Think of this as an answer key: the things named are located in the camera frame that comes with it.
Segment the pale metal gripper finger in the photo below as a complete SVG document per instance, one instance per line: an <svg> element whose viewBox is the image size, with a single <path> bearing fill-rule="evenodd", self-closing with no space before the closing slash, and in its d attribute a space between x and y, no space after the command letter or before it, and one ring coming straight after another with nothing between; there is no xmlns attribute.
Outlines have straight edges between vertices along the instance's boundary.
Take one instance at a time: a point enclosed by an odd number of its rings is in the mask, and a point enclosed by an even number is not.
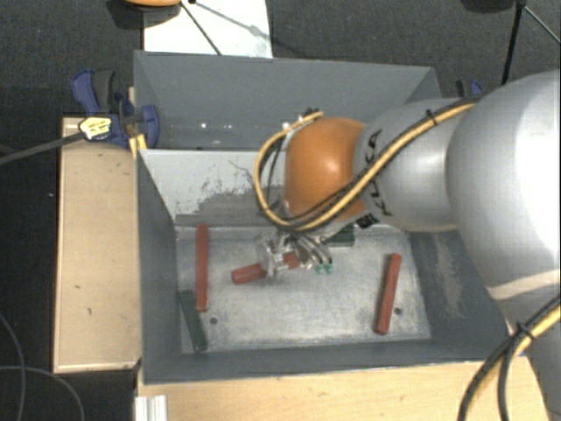
<svg viewBox="0 0 561 421"><path fill-rule="evenodd" d="M289 270L289 259L287 256L267 256L261 260L261 267L265 272L265 278L274 280L280 272Z"/></svg>
<svg viewBox="0 0 561 421"><path fill-rule="evenodd" d="M268 258L287 251L287 236L281 233L260 233L256 237L256 249L260 258Z"/></svg>

